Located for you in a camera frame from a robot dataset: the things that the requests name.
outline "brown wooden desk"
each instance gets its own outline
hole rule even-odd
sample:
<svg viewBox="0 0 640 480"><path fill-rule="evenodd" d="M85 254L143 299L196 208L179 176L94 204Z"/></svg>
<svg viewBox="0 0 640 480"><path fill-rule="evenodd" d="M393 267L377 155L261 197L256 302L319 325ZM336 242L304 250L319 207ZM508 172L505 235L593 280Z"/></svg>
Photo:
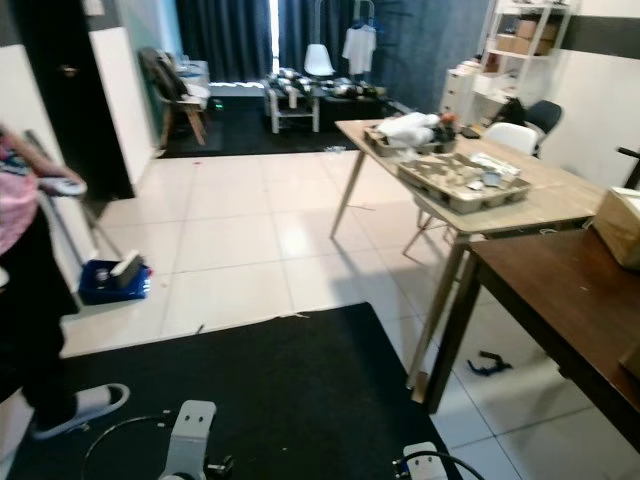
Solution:
<svg viewBox="0 0 640 480"><path fill-rule="evenodd" d="M429 412L438 409L483 285L640 451L640 380L619 364L640 344L640 274L622 269L593 229L469 249L427 385Z"/></svg>

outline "black rug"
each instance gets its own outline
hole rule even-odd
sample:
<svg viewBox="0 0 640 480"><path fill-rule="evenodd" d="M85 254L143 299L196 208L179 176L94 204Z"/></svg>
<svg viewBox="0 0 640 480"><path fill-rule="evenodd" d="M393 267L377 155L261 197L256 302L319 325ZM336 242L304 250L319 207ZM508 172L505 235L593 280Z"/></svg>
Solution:
<svg viewBox="0 0 640 480"><path fill-rule="evenodd" d="M355 145L341 132L311 131L311 119L299 119L292 128L271 133L270 122L264 116L262 98L223 97L223 111L208 110L205 145L199 145L186 119L173 129L162 158L212 157L227 155L263 155L275 153L321 152L326 147L343 146L355 150Z"/></svg>
<svg viewBox="0 0 640 480"><path fill-rule="evenodd" d="M131 399L89 431L25 440L9 479L78 479L103 430L188 399L216 403L210 461L233 455L237 480L391 480L404 446L444 450L369 304L306 315L68 359L72 387L123 382ZM156 480L169 434L144 424L116 432L86 480Z"/></svg>

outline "blue bucket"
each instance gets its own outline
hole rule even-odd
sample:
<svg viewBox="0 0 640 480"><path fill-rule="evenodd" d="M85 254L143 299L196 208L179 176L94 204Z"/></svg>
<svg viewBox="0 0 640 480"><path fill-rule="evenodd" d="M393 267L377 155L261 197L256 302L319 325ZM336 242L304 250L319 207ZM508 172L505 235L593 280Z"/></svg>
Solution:
<svg viewBox="0 0 640 480"><path fill-rule="evenodd" d="M117 264L118 262L108 260L90 260L84 265L78 294L85 305L102 305L147 298L151 289L151 270L146 265L140 267L137 275L125 288L118 288L113 279L98 285L96 272L101 268L110 272Z"/></svg>

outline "cable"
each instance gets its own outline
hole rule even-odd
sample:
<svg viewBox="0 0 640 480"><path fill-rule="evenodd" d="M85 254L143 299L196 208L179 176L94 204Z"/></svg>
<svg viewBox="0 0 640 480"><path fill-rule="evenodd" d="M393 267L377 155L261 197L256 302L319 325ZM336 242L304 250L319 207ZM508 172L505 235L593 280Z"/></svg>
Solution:
<svg viewBox="0 0 640 480"><path fill-rule="evenodd" d="M89 447L89 450L87 450L87 453L84 455L84 458L82 459L82 468L80 469L80 480L86 480L87 465L89 463L89 457L91 457L91 454L93 453L93 451L96 449L96 447L100 443L102 443L102 441L105 438L107 438L113 432L115 432L116 430L121 429L122 427L133 425L135 423L145 423L145 422L158 422L159 426L166 427L166 426L169 425L170 416L171 416L171 412L169 412L169 411L165 412L163 415L145 415L143 417L130 418L129 420L125 420L124 422L120 422L120 423L118 423L118 424L116 424L116 425L114 425L112 427L107 428L91 444L91 446Z"/></svg>
<svg viewBox="0 0 640 480"><path fill-rule="evenodd" d="M478 471L473 468L471 465L469 465L466 462L463 462L462 460L460 460L459 458L453 457L449 454L446 453L441 453L441 452L431 452L428 450L423 450L420 452L414 452L411 453L409 455L407 455L406 457L402 458L401 460L396 460L394 463L394 465L397 465L398 463L404 463L406 464L407 462L409 462L410 460L413 460L414 458L418 458L418 457L439 457L439 458L444 458L446 460L450 460L453 463L456 463L458 465L460 465L461 467L463 467L465 470L469 471L474 477L476 477L478 480L486 480L482 475L480 475L478 473Z"/></svg>

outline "foot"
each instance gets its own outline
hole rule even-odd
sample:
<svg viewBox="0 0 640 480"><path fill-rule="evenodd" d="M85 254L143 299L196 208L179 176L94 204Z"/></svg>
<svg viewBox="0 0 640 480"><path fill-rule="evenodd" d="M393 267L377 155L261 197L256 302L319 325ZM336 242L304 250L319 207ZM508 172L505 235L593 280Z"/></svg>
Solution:
<svg viewBox="0 0 640 480"><path fill-rule="evenodd" d="M73 400L55 413L36 412L31 426L35 440L47 440L116 411L129 399L129 389L121 384L102 385L78 392Z"/></svg>

